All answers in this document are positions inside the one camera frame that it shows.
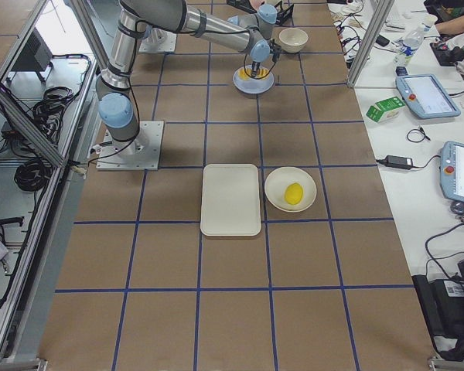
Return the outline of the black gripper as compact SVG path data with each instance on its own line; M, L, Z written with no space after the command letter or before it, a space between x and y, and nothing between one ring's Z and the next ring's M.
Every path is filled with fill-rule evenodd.
M259 62L253 61L251 64L251 72L259 73L261 71L261 64Z

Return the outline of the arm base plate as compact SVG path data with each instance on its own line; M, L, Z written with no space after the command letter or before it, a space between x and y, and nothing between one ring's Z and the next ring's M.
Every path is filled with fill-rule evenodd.
M171 32L152 29L148 36L142 40L139 46L140 53L174 53L177 35Z
M104 142L97 152L96 169L100 171L155 171L159 168L161 144L164 131L163 121L142 121L138 137L126 148L125 144L112 139L108 129Z

